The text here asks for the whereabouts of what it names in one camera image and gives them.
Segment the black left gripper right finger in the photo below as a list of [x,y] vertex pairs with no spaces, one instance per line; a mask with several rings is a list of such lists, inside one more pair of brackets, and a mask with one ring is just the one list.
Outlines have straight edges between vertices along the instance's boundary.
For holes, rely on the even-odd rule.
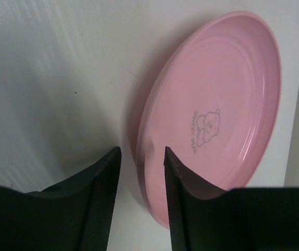
[[223,190],[165,149],[173,250],[299,250],[299,188]]

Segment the pink round plate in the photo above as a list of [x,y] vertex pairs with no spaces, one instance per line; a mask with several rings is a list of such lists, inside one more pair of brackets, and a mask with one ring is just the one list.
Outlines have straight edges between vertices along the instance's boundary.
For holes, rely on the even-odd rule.
[[246,186],[269,144],[281,84],[274,34],[254,13],[217,17],[178,47],[149,92],[134,153],[161,226],[169,227],[165,148],[221,189]]

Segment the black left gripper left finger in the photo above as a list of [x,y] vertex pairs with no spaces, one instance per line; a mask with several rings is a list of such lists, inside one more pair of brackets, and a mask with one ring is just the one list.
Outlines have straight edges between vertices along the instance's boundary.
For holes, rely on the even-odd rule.
[[106,250],[120,167],[115,147],[42,191],[0,186],[0,250]]

